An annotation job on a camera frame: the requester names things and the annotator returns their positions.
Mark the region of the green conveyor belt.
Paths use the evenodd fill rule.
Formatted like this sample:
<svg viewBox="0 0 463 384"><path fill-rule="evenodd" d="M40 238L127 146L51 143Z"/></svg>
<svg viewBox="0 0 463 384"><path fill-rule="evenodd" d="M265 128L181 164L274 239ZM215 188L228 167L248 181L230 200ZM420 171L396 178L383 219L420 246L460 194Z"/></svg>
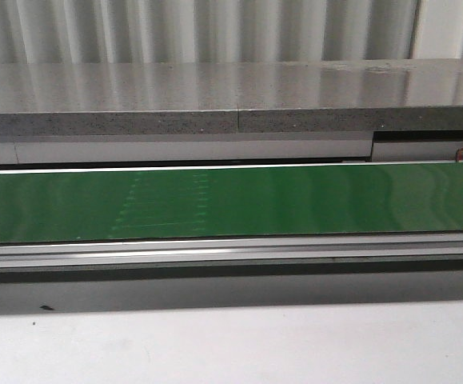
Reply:
<svg viewBox="0 0 463 384"><path fill-rule="evenodd" d="M463 230L463 162L0 173L0 244Z"/></svg>

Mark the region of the grey speckled stone counter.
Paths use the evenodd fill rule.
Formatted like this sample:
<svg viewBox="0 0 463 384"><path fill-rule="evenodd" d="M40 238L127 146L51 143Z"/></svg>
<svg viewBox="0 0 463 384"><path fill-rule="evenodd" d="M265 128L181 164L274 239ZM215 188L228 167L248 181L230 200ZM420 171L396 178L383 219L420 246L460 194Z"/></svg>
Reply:
<svg viewBox="0 0 463 384"><path fill-rule="evenodd" d="M0 137L463 131L463 60L0 64Z"/></svg>

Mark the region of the white pleated curtain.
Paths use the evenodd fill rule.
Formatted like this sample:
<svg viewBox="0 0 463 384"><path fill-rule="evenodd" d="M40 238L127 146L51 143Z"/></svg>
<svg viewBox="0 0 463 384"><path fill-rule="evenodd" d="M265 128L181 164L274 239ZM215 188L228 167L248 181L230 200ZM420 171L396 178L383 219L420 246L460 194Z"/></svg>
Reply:
<svg viewBox="0 0 463 384"><path fill-rule="evenodd" d="M0 63L463 58L463 1L0 1Z"/></svg>

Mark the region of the aluminium conveyor frame rail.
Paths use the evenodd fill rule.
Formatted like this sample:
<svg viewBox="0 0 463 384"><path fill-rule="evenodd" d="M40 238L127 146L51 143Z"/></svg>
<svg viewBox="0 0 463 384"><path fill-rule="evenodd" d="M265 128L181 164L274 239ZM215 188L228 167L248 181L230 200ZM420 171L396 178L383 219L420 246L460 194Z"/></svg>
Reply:
<svg viewBox="0 0 463 384"><path fill-rule="evenodd" d="M463 260L463 232L1 245L0 272L102 267Z"/></svg>

